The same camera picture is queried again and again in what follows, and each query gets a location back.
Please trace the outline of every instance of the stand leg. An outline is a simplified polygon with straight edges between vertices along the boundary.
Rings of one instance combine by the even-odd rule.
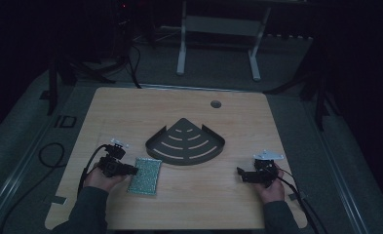
[[[255,56],[257,55],[258,47],[260,46],[261,39],[263,38],[264,28],[266,27],[267,20],[269,19],[270,11],[271,8],[267,8],[263,17],[263,21],[261,22],[261,25],[258,28],[257,36],[255,38],[255,44],[252,47],[252,49],[249,50],[249,65],[251,66],[252,79],[254,81],[259,81],[261,79],[260,72],[258,70],[257,58]]]
[[[186,33],[186,1],[182,2],[182,21],[181,21],[181,46],[179,48],[178,65],[176,67],[176,74],[183,75],[185,70],[185,57],[187,54],[187,48],[185,47],[185,33]]]

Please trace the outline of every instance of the dark fan-shaped board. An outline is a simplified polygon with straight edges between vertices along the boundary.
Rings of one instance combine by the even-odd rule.
[[[207,162],[222,152],[225,140],[203,125],[181,118],[146,141],[147,153],[164,163],[189,166]]]

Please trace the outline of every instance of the hand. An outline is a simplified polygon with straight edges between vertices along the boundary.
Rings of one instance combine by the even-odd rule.
[[[280,167],[275,164],[278,169],[278,176],[283,177],[283,171],[280,170]],[[284,201],[285,200],[285,188],[283,187],[282,182],[276,178],[273,183],[269,187],[264,187],[261,183],[253,184],[255,191],[260,196],[263,204],[276,202],[276,201]]]
[[[106,192],[110,192],[112,188],[119,182],[124,181],[127,176],[115,175],[114,177],[106,177],[100,168],[97,168],[96,165],[88,174],[87,178],[84,181],[84,187],[96,187]]]

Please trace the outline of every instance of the table top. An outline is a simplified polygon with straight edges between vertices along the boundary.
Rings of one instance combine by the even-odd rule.
[[[211,102],[221,103],[213,108]],[[122,163],[151,158],[145,142],[163,127],[186,118],[207,126],[225,139],[223,151],[193,166],[163,163],[156,195],[127,192],[129,180],[118,184],[108,197],[109,229],[258,229],[264,227],[262,204],[252,186],[243,183],[237,167],[253,171],[253,155],[264,149],[284,154],[265,95],[243,92],[99,88],[77,138],[57,196],[64,205],[52,204],[46,227],[67,221],[75,204],[79,178],[94,151],[117,138],[129,145]],[[95,161],[99,160],[100,151]],[[287,159],[277,161],[290,172]],[[293,183],[285,174],[284,179]],[[307,224],[297,202],[285,186],[286,201],[299,227]]]

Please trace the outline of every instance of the black cable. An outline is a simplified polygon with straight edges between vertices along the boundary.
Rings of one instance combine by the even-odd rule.
[[[306,199],[303,198],[303,201],[307,205],[307,207],[310,209],[310,211],[312,211],[313,215],[315,216],[315,218],[318,220],[319,224],[321,225],[323,231],[327,234],[328,232],[326,230],[326,227],[323,225],[323,222],[319,218],[318,214],[315,212],[315,210],[312,208],[312,206],[310,206],[309,202]]]
[[[137,47],[135,47],[134,45],[133,45],[133,48],[136,49],[136,51],[138,52],[138,59],[136,60],[135,67],[133,67],[133,63],[131,61],[131,58],[128,57],[128,63],[130,65],[130,69],[131,69],[131,73],[130,74],[131,74],[131,77],[133,78],[133,82],[136,85],[136,87],[139,88],[139,89],[142,89],[142,87],[139,85],[139,83],[138,83],[138,81],[136,79],[136,70],[138,68],[139,61],[140,61],[140,50]]]
[[[61,153],[60,153],[60,158],[57,160],[57,162],[54,164],[54,165],[48,165],[46,164],[43,159],[42,159],[42,153],[43,151],[51,146],[51,145],[58,145],[61,149]],[[60,165],[59,163],[62,161],[64,157],[64,147],[63,145],[61,145],[60,143],[57,143],[57,142],[54,142],[54,143],[49,143],[47,145],[45,145],[43,148],[41,148],[39,150],[39,160],[40,162],[48,167],[48,168],[51,168],[50,171],[48,171],[45,176],[43,176],[35,185],[33,185],[29,190],[27,190],[13,205],[12,207],[8,210],[8,212],[6,213],[6,215],[4,216],[3,218],[3,221],[2,221],[2,224],[0,225],[0,234],[3,234],[3,231],[4,231],[4,228],[5,228],[5,225],[6,225],[6,222],[9,218],[9,216],[12,214],[13,210],[18,206],[18,204],[27,196],[29,195],[30,192],[33,191],[33,189],[35,189],[37,186],[39,186],[39,184],[41,184],[48,176],[51,175],[51,173],[55,170],[55,169],[58,169],[58,168],[62,168],[62,167],[65,167],[66,164],[63,164],[63,165]]]
[[[99,150],[100,150],[101,148],[105,148],[106,146],[108,146],[108,145],[107,145],[107,144],[103,144],[103,145],[101,145],[101,146],[98,147],[98,148],[95,150],[95,152],[92,154],[90,160],[88,161],[87,166],[84,168],[84,171],[83,171],[82,174],[81,174],[81,178],[79,179],[78,195],[79,195],[79,193],[81,192],[81,190],[82,190],[82,188],[83,188],[83,186],[84,186],[84,181],[85,181],[85,178],[88,176],[88,169],[89,169],[89,167],[91,166],[92,161],[94,160],[94,158],[95,158],[96,154],[99,152]]]
[[[291,176],[291,177],[293,178],[293,180],[294,180],[294,184],[295,184],[295,186],[296,186],[297,188],[299,187],[298,184],[297,184],[297,181],[296,181],[295,177],[294,177],[292,174],[290,174],[289,172],[287,172],[287,171],[285,171],[285,170],[283,170],[283,169],[279,169],[279,170],[281,170],[281,171],[285,172],[286,174],[288,174],[289,176]],[[310,203],[309,203],[305,198],[302,198],[302,200],[303,200],[304,203],[307,205],[307,207],[309,208],[309,210],[312,211],[313,215],[314,215],[315,218],[318,220],[319,225],[322,227],[323,231],[327,234],[328,232],[327,232],[327,230],[326,230],[326,227],[325,227],[325,225],[323,224],[323,222],[322,222],[322,220],[320,219],[320,217],[318,216],[318,214],[316,213],[316,211],[313,209],[313,207],[310,205]]]
[[[307,221],[309,221],[310,225],[312,226],[313,230],[315,231],[316,234],[319,234],[319,230],[316,226],[316,223],[315,221],[312,219],[312,217],[310,216],[309,212],[307,211],[306,207],[304,206],[304,203],[303,203],[303,199],[301,198],[300,196],[300,193],[297,191],[297,189],[289,182],[285,181],[283,178],[277,176],[277,178],[279,180],[281,180],[283,183],[287,184],[288,187],[291,188],[291,190],[293,191],[297,201],[298,201],[298,204],[300,205],[301,209],[303,210],[304,214],[306,215],[306,218],[307,218]]]
[[[262,167],[262,169],[263,169],[264,171],[267,171],[269,174],[273,175],[273,173],[270,172],[270,170],[268,170],[268,168],[263,167],[263,166],[261,166],[261,167]],[[279,170],[281,170],[282,172],[285,172],[285,173],[287,173],[289,176],[291,176],[291,177],[293,178],[293,180],[294,180],[294,183],[295,183],[296,186],[297,186],[297,182],[296,182],[296,180],[295,180],[295,178],[294,178],[294,176],[293,176],[292,174],[290,174],[289,172],[287,172],[287,171],[285,171],[285,170],[283,170],[283,169],[280,169],[280,168],[279,168]],[[310,216],[308,210],[306,209],[306,206],[304,206],[303,199],[301,198],[301,195],[300,195],[300,193],[297,191],[297,189],[296,189],[291,183],[287,182],[287,181],[286,181],[285,179],[283,179],[282,177],[276,175],[276,178],[278,178],[280,181],[282,181],[283,183],[285,183],[286,185],[288,185],[288,187],[293,191],[293,193],[294,193],[294,195],[295,195],[295,197],[296,197],[296,199],[297,199],[297,201],[298,201],[298,204],[300,205],[300,208],[303,210],[304,214],[306,215],[306,219],[307,219],[307,221],[308,221],[308,222],[310,223],[310,225],[312,226],[312,229],[314,230],[314,232],[315,232],[316,234],[319,234],[318,227],[316,226],[316,223],[315,223],[314,219],[312,219],[312,217]],[[323,227],[323,230],[324,230],[325,233],[327,234],[326,229],[325,229],[325,227],[323,226],[323,223],[321,222],[321,220],[320,220],[318,217],[317,217],[317,220],[319,221],[320,225]]]

